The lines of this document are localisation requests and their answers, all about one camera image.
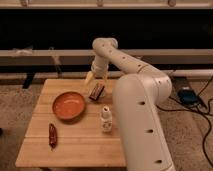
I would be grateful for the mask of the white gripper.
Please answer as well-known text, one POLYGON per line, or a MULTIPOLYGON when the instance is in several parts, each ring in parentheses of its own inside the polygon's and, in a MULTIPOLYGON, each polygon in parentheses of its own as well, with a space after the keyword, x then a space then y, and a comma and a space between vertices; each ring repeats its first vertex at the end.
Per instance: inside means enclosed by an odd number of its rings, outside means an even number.
POLYGON ((108 64, 101 62, 98 63, 96 61, 92 62, 91 71, 89 71, 85 78, 85 84, 90 84, 96 77, 103 77, 104 85, 107 85, 108 76, 105 75, 108 71, 108 64))

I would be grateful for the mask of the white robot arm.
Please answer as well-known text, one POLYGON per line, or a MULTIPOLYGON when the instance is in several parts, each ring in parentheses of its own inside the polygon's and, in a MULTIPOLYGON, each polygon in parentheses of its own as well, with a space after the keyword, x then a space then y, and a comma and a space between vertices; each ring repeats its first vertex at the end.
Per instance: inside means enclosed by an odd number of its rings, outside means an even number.
POLYGON ((92 47, 86 83, 104 77, 109 64, 124 73, 113 87, 112 102, 127 171, 176 171, 157 112, 171 94, 169 76, 119 50, 114 38, 96 38, 92 47))

